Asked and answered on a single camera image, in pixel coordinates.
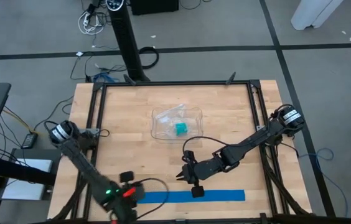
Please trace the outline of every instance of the black pole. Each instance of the black pole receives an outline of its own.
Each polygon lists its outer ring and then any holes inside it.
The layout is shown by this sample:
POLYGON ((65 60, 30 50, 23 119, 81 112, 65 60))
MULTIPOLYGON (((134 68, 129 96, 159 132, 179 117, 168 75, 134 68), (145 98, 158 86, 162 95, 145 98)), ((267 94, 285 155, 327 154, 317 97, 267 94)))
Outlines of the black pole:
POLYGON ((136 82, 149 82, 141 65, 127 5, 123 4, 117 11, 109 10, 109 15, 129 77, 136 82))

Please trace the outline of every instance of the wooden tabletop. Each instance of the wooden tabletop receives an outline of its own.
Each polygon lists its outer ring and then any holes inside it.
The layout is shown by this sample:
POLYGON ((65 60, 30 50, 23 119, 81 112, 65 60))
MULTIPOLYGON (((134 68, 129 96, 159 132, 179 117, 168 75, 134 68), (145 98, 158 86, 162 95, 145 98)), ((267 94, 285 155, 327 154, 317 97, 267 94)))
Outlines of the wooden tabletop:
MULTIPOLYGON (((261 88, 268 114, 282 104, 278 86, 274 80, 262 80, 261 88)), ((85 128, 92 94, 92 84, 78 84, 73 98, 70 120, 85 128)), ((190 190, 191 185, 176 181, 176 175, 184 164, 181 161, 181 144, 163 144, 151 136, 152 110, 171 108, 181 103, 188 108, 198 107, 203 113, 204 135, 227 143, 238 143, 255 132, 246 85, 192 85, 192 86, 124 86, 108 88, 102 128, 110 136, 100 139, 97 169, 101 174, 119 180, 119 173, 133 171, 136 180, 156 177, 164 180, 171 191, 190 190)), ((100 91, 95 105, 93 125, 99 107, 100 91)), ((284 143, 293 145, 289 138, 284 143)), ((189 144, 198 161, 209 159, 212 152, 222 147, 217 142, 201 139, 189 144)), ((296 153, 283 145, 279 149, 279 166, 283 182, 302 208, 311 211, 306 188, 302 179, 296 153)), ((48 218, 54 217, 65 205, 75 189, 77 170, 63 157, 57 173, 48 218)), ((229 173, 219 173, 201 181, 205 190, 243 189, 243 202, 167 203, 142 220, 203 219, 203 218, 251 218, 265 212, 271 216, 268 194, 264 181, 258 147, 250 151, 241 164, 229 173)), ((163 191, 158 183, 144 184, 147 192, 163 191)), ((278 209, 281 210, 276 191, 278 209)), ((142 214, 158 204, 140 204, 142 214)), ((91 200, 91 221, 107 221, 106 214, 91 200)))

